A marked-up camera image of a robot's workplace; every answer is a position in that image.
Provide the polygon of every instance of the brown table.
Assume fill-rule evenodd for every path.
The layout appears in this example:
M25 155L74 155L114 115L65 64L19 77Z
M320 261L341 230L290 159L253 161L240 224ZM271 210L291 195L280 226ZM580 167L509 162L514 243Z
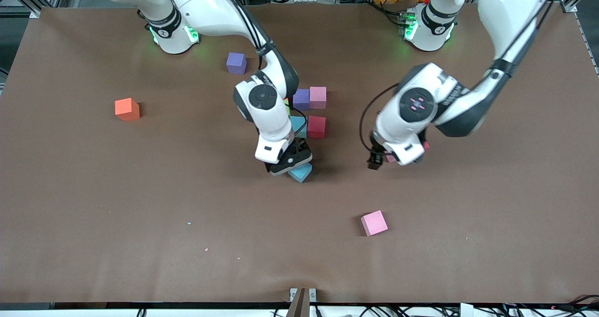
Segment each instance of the brown table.
M368 6L252 8L295 66L326 85L327 137L304 184L253 157L232 101L241 37L183 55L128 9L45 9L0 100L3 302L566 302L599 291L599 94L575 16L555 7L483 127L430 131L425 162L366 169L358 120L434 61L467 85L492 60L474 6L422 53ZM144 116L126 123L116 99ZM376 110L368 117L368 127ZM365 237L382 210L389 231Z

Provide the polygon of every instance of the black circular joint cover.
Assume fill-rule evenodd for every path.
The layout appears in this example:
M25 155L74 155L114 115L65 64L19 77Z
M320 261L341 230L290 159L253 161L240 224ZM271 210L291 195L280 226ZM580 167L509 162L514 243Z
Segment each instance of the black circular joint cover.
M277 91L272 85L257 85L250 91L248 99L255 108L270 110L277 103Z
M408 123L427 119L433 108L434 99L427 89L411 88L400 98L400 117Z

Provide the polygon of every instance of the brown tabletop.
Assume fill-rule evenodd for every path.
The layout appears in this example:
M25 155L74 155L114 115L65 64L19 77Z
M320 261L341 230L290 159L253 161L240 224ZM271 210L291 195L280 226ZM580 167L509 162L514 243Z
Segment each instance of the brown tabletop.
M3 302L566 302L599 291L599 94L575 16L555 7L481 129L430 130L419 165L368 170L366 103L434 61L469 86L492 44L467 6L445 47L419 52L368 6L251 9L295 66L325 85L327 137L299 184L253 157L229 51L152 43L129 9L45 9L0 99ZM114 116L133 97L144 116ZM368 117L368 129L376 110ZM389 230L364 236L360 215Z

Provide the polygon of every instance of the cube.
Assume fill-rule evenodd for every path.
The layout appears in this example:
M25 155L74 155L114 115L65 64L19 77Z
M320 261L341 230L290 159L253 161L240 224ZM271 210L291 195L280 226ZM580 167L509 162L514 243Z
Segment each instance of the cube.
M397 160L395 159L395 157L393 157L393 155L386 155L385 156L385 160L387 162L396 162Z
M308 138L325 138L327 119L319 116L308 116Z
M327 107L327 88L310 87L310 108L324 109Z
M226 60L226 67L231 74L245 74L248 61L246 55L237 52L230 52L229 58Z
M299 88L293 95L293 107L300 111L310 109L310 90Z
M289 98L285 98L285 107L287 108L287 115L291 116L291 108L289 108Z
M139 104L133 98L114 101L114 114L124 121L139 119Z
M304 165L297 166L287 173L297 180L298 183L303 183L304 180L310 175L310 172L312 172L312 165L310 165L309 162L306 162Z
M297 130L304 125L306 121L304 117L291 116L291 126L293 127L293 132L297 132ZM295 135L296 138L307 138L308 137L308 125L306 124L301 131Z
M362 225L366 231L366 236L373 236L374 234L378 234L389 229L387 227L387 223L385 222L385 218L383 218L383 212L380 210L362 216Z

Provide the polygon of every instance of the orange cube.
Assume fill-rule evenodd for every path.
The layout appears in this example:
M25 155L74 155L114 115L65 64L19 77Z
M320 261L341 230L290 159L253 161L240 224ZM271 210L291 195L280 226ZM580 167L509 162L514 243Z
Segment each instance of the orange cube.
M139 119L139 104L133 98L125 98L114 102L114 114L124 121Z

